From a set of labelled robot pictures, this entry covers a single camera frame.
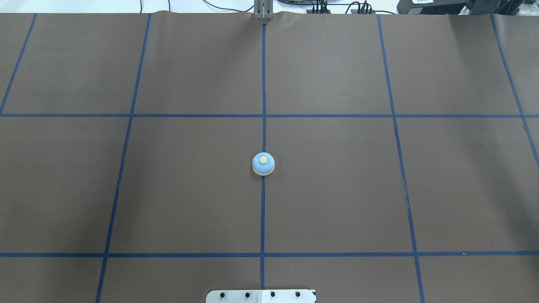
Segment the blue wooden call bell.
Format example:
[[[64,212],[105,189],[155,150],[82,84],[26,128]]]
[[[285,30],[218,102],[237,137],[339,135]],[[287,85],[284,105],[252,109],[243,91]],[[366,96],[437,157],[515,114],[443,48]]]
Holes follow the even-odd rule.
[[[275,158],[266,152],[258,153],[253,157],[251,167],[259,176],[270,175],[275,170]]]

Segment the black power box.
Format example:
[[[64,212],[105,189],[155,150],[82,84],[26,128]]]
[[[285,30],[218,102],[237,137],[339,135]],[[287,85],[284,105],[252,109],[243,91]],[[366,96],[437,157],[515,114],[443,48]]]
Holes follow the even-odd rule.
[[[399,0],[399,15],[458,15],[467,0]]]

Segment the aluminium frame post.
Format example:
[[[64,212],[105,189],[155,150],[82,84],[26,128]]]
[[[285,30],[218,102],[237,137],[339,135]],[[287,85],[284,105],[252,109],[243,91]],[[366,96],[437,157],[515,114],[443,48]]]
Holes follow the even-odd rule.
[[[253,18],[268,21],[274,18],[273,0],[255,0],[253,3]]]

